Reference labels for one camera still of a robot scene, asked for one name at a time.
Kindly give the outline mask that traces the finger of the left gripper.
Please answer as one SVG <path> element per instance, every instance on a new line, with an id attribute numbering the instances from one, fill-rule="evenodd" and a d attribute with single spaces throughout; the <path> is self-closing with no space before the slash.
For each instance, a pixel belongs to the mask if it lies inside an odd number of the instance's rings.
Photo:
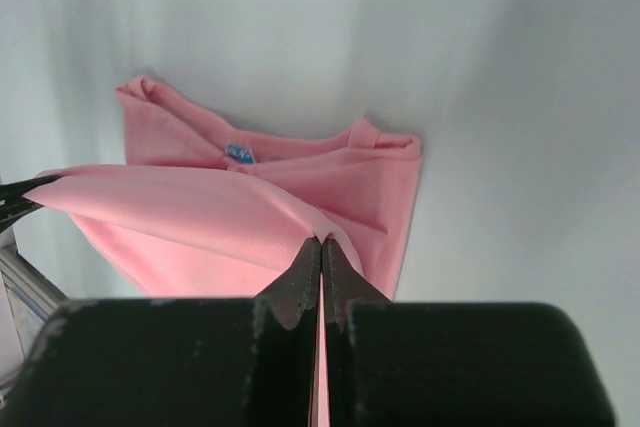
<path id="1" fill-rule="evenodd" d="M 1 191 L 0 232 L 4 233 L 26 215 L 42 208 L 42 205 L 26 198 L 30 191 L 57 181 L 59 175 L 46 175 L 19 182 L 3 184 Z"/>

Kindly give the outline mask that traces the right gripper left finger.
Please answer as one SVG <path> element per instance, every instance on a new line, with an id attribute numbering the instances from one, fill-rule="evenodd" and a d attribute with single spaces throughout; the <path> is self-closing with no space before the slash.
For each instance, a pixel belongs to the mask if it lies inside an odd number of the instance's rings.
<path id="1" fill-rule="evenodd" d="M 244 298 L 94 299 L 45 323 L 5 426 L 314 426 L 320 243 Z"/>

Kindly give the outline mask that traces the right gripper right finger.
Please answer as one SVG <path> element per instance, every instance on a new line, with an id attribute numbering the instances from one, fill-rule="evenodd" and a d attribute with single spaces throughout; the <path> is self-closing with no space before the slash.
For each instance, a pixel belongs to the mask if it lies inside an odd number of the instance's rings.
<path id="1" fill-rule="evenodd" d="M 333 426 L 611 426 L 587 344 L 536 302 L 397 303 L 322 247 Z"/>

